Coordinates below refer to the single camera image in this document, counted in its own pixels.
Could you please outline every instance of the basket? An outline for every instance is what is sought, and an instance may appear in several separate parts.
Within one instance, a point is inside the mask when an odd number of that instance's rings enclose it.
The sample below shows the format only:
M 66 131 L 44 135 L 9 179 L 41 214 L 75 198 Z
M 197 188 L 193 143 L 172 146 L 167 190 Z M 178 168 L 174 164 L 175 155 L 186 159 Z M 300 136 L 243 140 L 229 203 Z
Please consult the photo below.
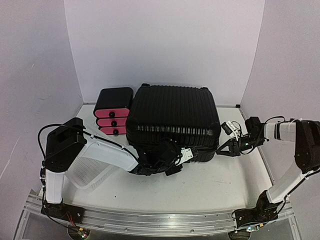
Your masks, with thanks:
M 118 167 L 87 157 L 77 157 L 65 176 L 78 189 L 92 192 L 107 179 Z

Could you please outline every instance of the white tabletop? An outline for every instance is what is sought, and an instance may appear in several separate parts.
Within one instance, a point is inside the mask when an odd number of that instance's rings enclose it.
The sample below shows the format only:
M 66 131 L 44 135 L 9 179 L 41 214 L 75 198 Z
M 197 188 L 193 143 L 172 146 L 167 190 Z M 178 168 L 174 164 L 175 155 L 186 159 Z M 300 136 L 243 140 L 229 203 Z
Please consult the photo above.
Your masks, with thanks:
M 84 105 L 77 117 L 95 124 L 94 105 Z M 239 109 L 218 107 L 220 122 L 237 121 L 245 129 Z M 124 144 L 126 136 L 112 136 Z M 220 145 L 229 137 L 221 131 Z M 140 176 L 117 169 L 91 193 L 75 188 L 66 178 L 65 203 L 102 209 L 152 212 L 206 212 L 254 207 L 258 196 L 271 187 L 259 151 L 227 157 L 215 155 L 205 163 L 183 164 L 181 172 Z

